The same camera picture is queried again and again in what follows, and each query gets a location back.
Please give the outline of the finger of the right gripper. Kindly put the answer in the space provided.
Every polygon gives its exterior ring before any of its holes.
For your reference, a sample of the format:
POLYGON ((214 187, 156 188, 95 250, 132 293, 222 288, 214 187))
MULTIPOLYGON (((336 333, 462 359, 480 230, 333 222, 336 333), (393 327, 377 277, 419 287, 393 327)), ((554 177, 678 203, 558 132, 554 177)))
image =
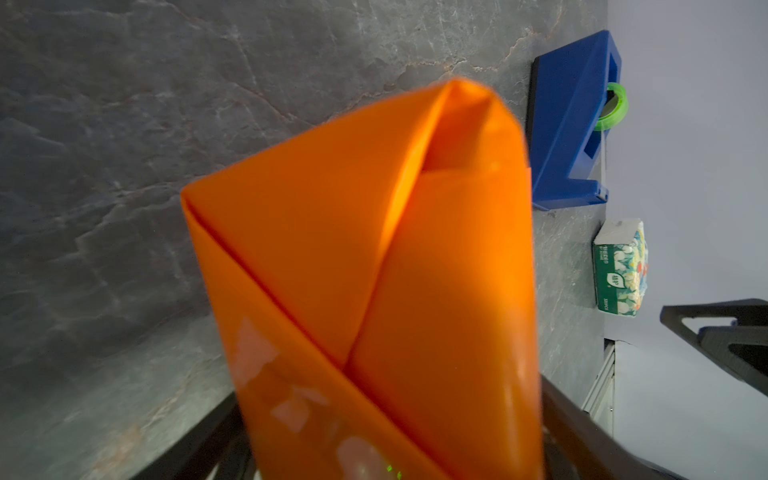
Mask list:
POLYGON ((697 338, 704 353, 716 365, 767 395, 766 327, 704 327, 697 338))
POLYGON ((763 326, 767 328, 767 302, 762 299, 752 298, 708 304, 665 306, 662 308, 660 312, 661 324, 713 362, 699 345, 697 335, 704 327, 720 326, 704 326, 698 331, 693 331, 684 324, 686 318, 731 318, 733 321, 726 326, 763 326))

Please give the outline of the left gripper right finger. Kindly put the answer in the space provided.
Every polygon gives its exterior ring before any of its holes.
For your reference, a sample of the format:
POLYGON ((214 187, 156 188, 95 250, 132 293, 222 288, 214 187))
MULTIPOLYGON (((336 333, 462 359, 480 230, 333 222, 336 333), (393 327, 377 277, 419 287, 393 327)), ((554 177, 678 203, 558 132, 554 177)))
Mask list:
POLYGON ((677 477, 626 451, 546 377, 541 378, 541 392, 546 479, 663 480, 677 477))

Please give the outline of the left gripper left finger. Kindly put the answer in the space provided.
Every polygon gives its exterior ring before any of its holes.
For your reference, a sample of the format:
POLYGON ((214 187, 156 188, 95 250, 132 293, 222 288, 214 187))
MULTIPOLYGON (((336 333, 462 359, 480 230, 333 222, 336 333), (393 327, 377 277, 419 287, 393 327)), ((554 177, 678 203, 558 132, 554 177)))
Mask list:
POLYGON ((257 466, 234 393, 133 476, 147 479, 254 479, 257 466))

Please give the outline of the colourful tissue box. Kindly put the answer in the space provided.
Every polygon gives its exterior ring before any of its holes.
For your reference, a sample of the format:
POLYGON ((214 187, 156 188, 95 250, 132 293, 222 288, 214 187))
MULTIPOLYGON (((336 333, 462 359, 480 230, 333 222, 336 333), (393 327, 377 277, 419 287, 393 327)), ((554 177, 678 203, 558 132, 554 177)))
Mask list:
POLYGON ((597 308, 636 317, 647 290, 648 246, 639 218, 605 222, 592 244, 597 308))

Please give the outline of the blue tape dispenser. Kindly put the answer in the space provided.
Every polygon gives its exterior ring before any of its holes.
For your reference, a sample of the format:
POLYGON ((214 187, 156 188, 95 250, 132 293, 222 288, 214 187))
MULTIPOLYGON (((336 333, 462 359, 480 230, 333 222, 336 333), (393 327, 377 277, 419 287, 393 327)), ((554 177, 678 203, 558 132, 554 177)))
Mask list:
POLYGON ((539 55, 532 64, 526 136, 533 206, 604 204, 605 181, 592 177, 606 137, 628 113, 622 59, 607 30, 539 55))

